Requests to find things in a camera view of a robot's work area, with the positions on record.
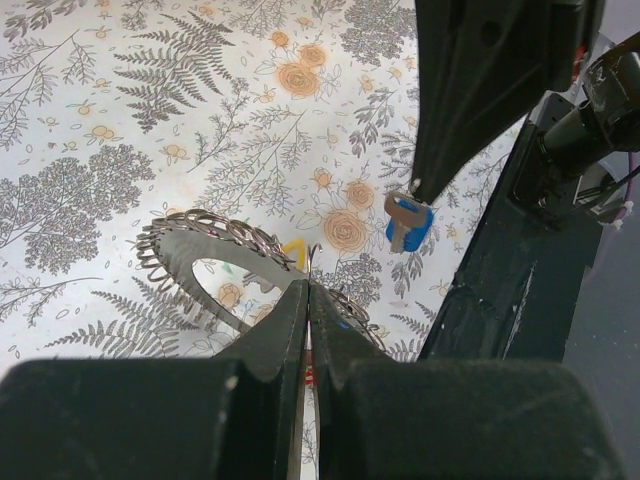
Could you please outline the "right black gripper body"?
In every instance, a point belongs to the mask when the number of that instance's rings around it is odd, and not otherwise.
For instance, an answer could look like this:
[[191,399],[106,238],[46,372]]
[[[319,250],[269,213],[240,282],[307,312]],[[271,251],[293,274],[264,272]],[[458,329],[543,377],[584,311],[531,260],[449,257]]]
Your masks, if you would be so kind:
[[547,89],[564,92],[590,58],[604,15],[604,0],[550,2]]

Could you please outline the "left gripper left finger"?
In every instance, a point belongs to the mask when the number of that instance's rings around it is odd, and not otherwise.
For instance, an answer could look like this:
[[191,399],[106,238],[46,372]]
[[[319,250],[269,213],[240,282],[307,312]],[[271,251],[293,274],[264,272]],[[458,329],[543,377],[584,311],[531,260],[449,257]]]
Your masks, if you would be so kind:
[[209,358],[36,360],[1,383],[5,479],[296,479],[309,284]]

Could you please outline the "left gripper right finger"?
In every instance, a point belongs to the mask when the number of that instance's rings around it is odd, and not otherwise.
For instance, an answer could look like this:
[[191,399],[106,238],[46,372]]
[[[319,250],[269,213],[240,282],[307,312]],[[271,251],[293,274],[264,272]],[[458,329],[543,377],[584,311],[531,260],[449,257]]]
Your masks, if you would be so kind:
[[621,479],[594,403],[556,363],[398,362],[309,289],[323,479]]

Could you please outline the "silver keyring with keys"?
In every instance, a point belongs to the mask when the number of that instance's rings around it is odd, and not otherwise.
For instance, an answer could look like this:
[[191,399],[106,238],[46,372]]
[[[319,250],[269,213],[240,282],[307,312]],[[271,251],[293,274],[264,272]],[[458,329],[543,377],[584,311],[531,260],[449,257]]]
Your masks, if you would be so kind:
[[366,310],[312,272],[313,256],[320,250],[320,245],[308,249],[299,267],[276,236],[203,209],[155,218],[136,237],[136,256],[139,266],[148,271],[147,279],[161,293],[174,289],[186,314],[197,311],[193,314],[195,324],[214,335],[209,347],[212,354],[231,345],[254,324],[235,315],[233,306],[224,305],[196,278],[194,266],[205,260],[237,267],[243,274],[242,285],[256,284],[263,294],[273,289],[285,291],[296,280],[324,287],[346,323],[384,351],[378,326],[370,322]]

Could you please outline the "blue key tag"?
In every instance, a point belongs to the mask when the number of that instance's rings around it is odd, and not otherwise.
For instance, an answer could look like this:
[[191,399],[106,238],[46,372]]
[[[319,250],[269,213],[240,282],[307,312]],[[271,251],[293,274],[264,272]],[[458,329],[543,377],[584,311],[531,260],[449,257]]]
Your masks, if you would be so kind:
[[386,237],[392,253],[415,252],[425,240],[434,220],[433,210],[426,204],[400,191],[385,197],[384,210],[390,220]]

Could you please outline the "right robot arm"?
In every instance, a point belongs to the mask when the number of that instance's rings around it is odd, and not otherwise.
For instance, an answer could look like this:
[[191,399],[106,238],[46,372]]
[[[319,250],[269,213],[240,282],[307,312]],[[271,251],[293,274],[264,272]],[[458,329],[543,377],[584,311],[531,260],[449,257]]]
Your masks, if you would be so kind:
[[430,205],[459,171],[548,92],[584,100],[526,141],[510,197],[534,225],[576,214],[569,184],[615,151],[639,148],[639,39],[592,54],[600,1],[419,1],[419,123],[411,174]]

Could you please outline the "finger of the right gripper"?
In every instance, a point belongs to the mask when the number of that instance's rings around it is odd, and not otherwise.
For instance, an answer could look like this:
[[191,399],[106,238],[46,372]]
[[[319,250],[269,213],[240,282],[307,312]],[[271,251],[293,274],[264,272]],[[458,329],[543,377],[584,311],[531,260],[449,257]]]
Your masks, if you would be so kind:
[[459,170],[550,86],[548,1],[419,1],[416,197]]

